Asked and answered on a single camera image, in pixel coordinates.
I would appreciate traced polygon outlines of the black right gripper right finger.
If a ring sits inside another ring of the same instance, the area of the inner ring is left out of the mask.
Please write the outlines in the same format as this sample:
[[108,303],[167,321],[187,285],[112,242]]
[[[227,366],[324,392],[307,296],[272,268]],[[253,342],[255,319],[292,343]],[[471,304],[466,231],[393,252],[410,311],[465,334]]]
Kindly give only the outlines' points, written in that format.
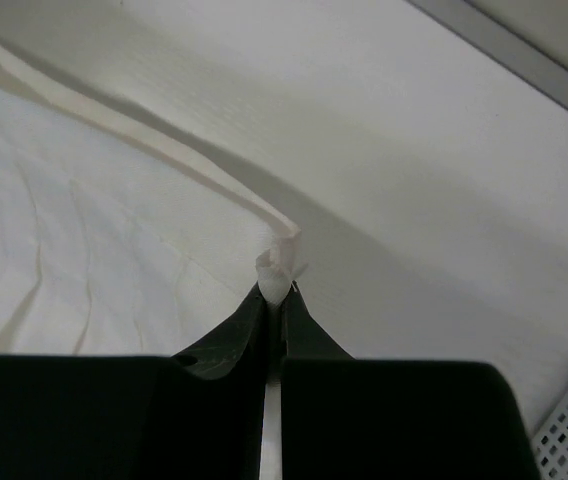
[[292,288],[281,312],[287,479],[536,479],[513,391],[493,366],[349,355]]

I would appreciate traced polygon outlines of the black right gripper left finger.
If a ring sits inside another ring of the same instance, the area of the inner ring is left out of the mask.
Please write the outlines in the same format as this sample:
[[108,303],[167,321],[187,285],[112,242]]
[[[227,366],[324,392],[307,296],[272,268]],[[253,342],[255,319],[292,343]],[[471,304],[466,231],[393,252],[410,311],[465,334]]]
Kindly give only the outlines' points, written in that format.
[[0,355],[0,479],[255,479],[268,307],[172,356]]

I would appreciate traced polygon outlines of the white pleated skirt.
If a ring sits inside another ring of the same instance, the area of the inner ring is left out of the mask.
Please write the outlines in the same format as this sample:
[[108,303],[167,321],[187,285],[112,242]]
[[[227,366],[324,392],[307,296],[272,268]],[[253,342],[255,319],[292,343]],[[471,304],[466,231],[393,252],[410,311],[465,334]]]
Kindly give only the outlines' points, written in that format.
[[0,45],[0,355],[172,356],[268,307],[259,475],[278,478],[270,330],[299,231],[208,158]]

